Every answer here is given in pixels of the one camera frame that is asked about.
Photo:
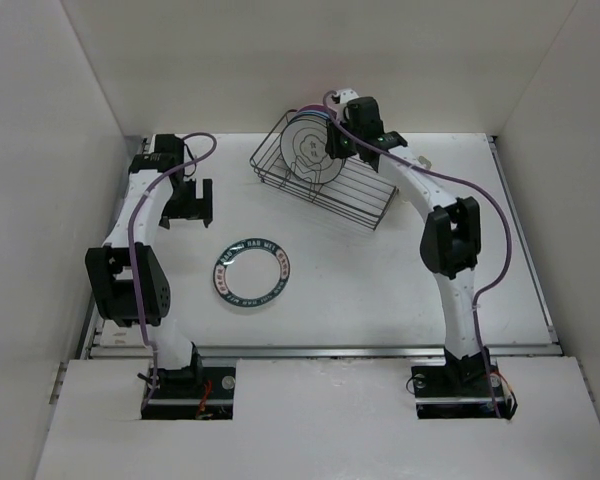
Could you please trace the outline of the grey line pattern plate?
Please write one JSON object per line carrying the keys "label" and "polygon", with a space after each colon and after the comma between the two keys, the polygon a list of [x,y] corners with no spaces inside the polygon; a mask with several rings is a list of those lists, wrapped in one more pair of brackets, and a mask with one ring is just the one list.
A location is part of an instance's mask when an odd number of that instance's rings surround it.
{"label": "grey line pattern plate", "polygon": [[326,143],[326,123],[289,123],[280,137],[282,159],[300,180],[316,185],[327,184],[340,174],[344,160],[331,159],[325,152]]}

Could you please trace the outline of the pink plastic plate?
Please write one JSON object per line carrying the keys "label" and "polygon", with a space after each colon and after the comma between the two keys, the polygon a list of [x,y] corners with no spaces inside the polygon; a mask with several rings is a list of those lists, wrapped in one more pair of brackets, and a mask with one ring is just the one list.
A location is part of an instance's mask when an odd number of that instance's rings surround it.
{"label": "pink plastic plate", "polygon": [[297,114],[301,114],[304,112],[314,112],[325,116],[329,115],[329,109],[321,104],[309,104],[297,110]]}

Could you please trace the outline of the blue plastic plate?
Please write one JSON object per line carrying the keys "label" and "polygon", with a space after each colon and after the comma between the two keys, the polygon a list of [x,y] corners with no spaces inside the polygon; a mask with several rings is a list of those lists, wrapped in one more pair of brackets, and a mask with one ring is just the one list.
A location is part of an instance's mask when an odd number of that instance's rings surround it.
{"label": "blue plastic plate", "polygon": [[330,118],[329,114],[323,110],[305,109],[305,110],[300,110],[300,111],[296,112],[294,114],[294,116],[292,117],[292,119],[296,120],[297,118],[305,117],[305,116],[321,118],[324,120],[328,120]]}

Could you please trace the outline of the orange sunburst plate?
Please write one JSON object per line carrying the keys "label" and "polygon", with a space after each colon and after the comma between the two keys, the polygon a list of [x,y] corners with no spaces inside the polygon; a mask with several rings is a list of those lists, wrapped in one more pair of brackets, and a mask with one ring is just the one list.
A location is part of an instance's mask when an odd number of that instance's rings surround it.
{"label": "orange sunburst plate", "polygon": [[316,117],[305,116],[305,117],[297,118],[296,120],[293,120],[291,118],[291,120],[289,121],[289,123],[294,123],[294,122],[298,122],[298,121],[315,121],[315,122],[319,122],[319,123],[325,124],[328,120],[324,120],[324,119],[316,118]]}

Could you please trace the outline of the black wire dish rack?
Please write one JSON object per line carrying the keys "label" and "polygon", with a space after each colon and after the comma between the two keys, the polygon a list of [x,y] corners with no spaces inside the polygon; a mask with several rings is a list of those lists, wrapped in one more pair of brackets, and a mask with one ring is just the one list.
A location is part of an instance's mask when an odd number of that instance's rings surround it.
{"label": "black wire dish rack", "polygon": [[325,151],[326,114],[315,106],[288,110],[256,148],[249,163],[259,180],[371,230],[398,190],[356,157]]}

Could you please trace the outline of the green rimmed white plate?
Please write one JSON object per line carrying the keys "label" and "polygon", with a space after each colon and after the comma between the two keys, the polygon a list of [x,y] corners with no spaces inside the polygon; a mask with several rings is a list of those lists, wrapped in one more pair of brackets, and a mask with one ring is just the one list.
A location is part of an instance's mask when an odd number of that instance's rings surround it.
{"label": "green rimmed white plate", "polygon": [[278,243],[251,237],[223,250],[213,267],[212,284],[228,308],[257,311],[277,300],[290,275],[289,256]]}

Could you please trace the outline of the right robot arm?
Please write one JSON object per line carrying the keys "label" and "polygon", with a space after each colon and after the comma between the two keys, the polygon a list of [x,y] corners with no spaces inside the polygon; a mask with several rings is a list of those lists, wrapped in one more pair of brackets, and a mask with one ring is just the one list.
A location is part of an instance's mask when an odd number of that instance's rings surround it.
{"label": "right robot arm", "polygon": [[351,89],[330,91],[334,106],[327,122],[326,151],[332,158],[358,156],[395,185],[424,221],[420,258],[434,275],[445,322],[445,386],[467,393],[487,375],[482,341],[474,322],[474,279],[481,251],[480,206],[471,196],[460,198],[434,180],[399,133],[384,129],[372,97]]}

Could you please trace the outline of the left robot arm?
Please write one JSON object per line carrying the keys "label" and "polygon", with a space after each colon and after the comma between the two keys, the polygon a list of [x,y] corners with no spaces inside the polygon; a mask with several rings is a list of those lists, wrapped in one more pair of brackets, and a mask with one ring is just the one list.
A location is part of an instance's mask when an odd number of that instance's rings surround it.
{"label": "left robot arm", "polygon": [[148,382],[159,385],[159,344],[149,334],[166,319],[171,305],[167,276],[153,249],[159,229],[173,220],[213,221],[213,181],[197,181],[188,168],[209,158],[217,138],[206,132],[179,137],[158,134],[154,149],[133,157],[128,167],[122,207],[110,233],[85,255],[87,274],[97,311],[121,328],[137,325],[152,356]]}

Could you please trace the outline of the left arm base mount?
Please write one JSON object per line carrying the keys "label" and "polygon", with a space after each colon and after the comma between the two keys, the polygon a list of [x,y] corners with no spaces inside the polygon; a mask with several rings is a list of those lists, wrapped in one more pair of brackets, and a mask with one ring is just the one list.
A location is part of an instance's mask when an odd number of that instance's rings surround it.
{"label": "left arm base mount", "polygon": [[141,408],[143,420],[231,420],[236,388],[235,365],[158,370],[157,388]]}

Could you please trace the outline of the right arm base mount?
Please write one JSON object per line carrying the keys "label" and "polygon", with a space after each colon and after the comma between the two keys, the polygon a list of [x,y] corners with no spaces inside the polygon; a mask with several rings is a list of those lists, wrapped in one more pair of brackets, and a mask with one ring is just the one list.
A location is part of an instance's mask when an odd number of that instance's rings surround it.
{"label": "right arm base mount", "polygon": [[444,365],[416,364],[406,386],[412,388],[420,420],[511,420],[518,409],[498,368],[487,370],[481,357],[468,365],[450,360]]}

